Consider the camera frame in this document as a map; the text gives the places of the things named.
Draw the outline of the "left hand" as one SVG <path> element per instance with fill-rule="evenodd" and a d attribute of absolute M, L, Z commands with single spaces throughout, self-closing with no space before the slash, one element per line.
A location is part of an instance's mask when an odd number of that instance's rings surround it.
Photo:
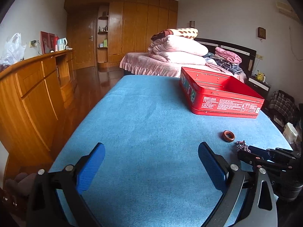
<path fill-rule="evenodd" d="M 31 193 L 36 175 L 36 173 L 19 173 L 15 179 L 7 179 L 5 186 L 14 193 L 28 196 Z"/>

